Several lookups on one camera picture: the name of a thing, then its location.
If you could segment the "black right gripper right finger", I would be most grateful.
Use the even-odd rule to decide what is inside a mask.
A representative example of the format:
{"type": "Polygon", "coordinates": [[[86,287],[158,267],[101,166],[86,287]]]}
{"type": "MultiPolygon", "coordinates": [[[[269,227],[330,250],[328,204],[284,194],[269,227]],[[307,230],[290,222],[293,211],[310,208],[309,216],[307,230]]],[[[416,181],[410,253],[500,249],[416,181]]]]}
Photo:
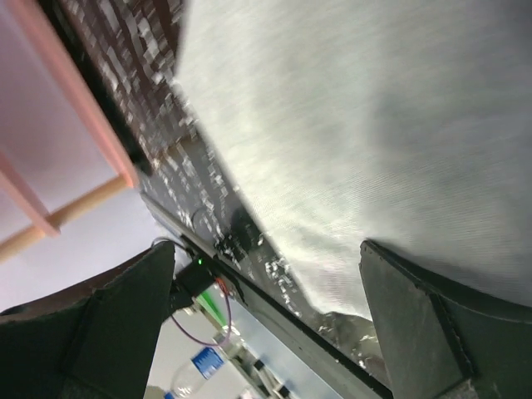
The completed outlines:
{"type": "Polygon", "coordinates": [[[529,398],[531,309],[361,245],[360,273],[395,398],[529,398]]]}

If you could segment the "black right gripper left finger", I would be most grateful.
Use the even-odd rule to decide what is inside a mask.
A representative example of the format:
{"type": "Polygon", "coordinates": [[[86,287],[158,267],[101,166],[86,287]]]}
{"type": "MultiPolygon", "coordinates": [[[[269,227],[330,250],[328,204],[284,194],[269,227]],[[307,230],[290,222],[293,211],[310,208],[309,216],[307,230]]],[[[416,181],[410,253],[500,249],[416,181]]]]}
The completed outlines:
{"type": "Polygon", "coordinates": [[[3,398],[142,398],[169,307],[172,244],[1,313],[3,398]]]}

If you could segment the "grey t shirt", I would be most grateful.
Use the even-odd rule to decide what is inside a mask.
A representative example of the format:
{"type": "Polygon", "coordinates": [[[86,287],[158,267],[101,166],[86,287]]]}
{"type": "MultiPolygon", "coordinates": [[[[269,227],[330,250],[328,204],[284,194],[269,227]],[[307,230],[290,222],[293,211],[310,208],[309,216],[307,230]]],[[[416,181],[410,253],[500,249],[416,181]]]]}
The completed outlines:
{"type": "Polygon", "coordinates": [[[374,239],[531,303],[528,1],[189,1],[177,79],[320,312],[374,239]]]}

